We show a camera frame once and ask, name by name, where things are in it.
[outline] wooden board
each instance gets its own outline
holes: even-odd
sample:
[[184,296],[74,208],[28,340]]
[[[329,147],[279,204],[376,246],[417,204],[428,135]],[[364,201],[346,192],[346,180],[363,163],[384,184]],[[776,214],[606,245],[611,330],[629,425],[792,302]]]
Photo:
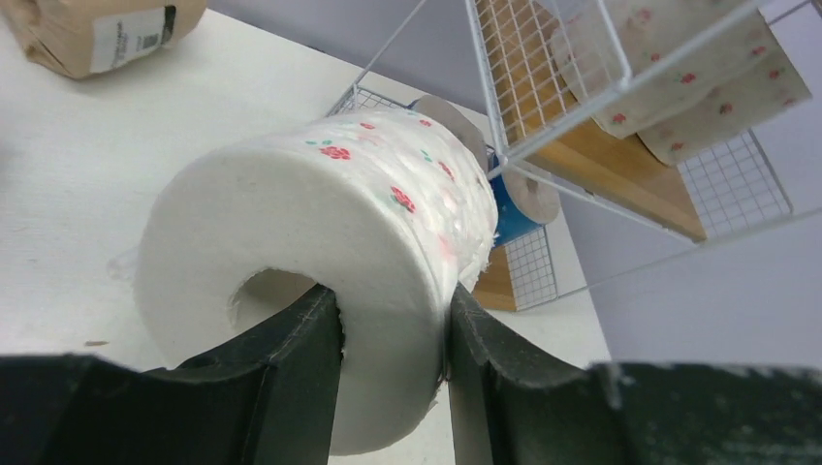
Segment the wooden board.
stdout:
[[[545,46],[556,26],[551,14],[534,1],[476,1],[513,145],[577,101],[552,71]],[[528,161],[694,241],[707,238],[680,172],[659,163],[636,136],[616,139],[588,120]]]
[[505,247],[497,247],[491,251],[490,265],[480,275],[480,281],[474,288],[474,297],[483,308],[517,311]]

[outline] white table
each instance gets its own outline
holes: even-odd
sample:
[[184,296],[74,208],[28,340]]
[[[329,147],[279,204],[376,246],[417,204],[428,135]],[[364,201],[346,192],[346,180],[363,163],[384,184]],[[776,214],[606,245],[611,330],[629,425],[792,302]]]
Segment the white table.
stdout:
[[[138,243],[177,171],[215,147],[324,115],[359,70],[209,11],[175,49],[74,82],[25,61],[0,26],[0,354],[93,352],[141,370],[164,364],[130,282],[108,263]],[[364,85],[401,102],[422,95],[376,75]],[[464,112],[487,130],[483,115]],[[564,218],[549,225],[549,238],[559,285],[579,287]],[[576,365],[609,358],[587,293],[496,315]],[[394,447],[332,463],[453,463],[450,439],[442,398]]]

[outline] blue container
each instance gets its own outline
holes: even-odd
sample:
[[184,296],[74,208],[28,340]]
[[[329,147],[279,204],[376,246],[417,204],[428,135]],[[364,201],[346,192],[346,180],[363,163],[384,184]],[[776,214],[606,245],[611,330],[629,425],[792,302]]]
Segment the blue container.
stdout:
[[[499,160],[496,154],[491,158],[491,169],[499,166]],[[520,211],[511,196],[508,195],[508,190],[505,188],[505,182],[502,181],[502,176],[497,176],[490,181],[490,187],[493,191],[493,198],[496,200],[496,211],[499,215],[499,221],[496,225],[496,233],[498,234],[493,243],[494,247],[505,245],[512,240],[533,233],[543,225],[531,220],[524,213]]]

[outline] barcode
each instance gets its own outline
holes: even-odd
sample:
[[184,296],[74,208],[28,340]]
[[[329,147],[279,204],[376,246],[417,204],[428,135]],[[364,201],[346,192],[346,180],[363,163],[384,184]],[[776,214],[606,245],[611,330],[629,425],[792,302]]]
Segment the barcode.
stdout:
[[142,36],[142,47],[140,50],[155,47],[158,42],[160,42],[160,34],[154,34],[153,36]]

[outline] white label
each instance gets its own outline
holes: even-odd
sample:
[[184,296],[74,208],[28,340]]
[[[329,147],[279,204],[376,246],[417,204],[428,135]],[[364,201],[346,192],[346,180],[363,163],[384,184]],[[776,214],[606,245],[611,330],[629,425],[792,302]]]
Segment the white label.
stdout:
[[157,49],[163,41],[165,22],[162,7],[95,19],[91,72],[119,68]]

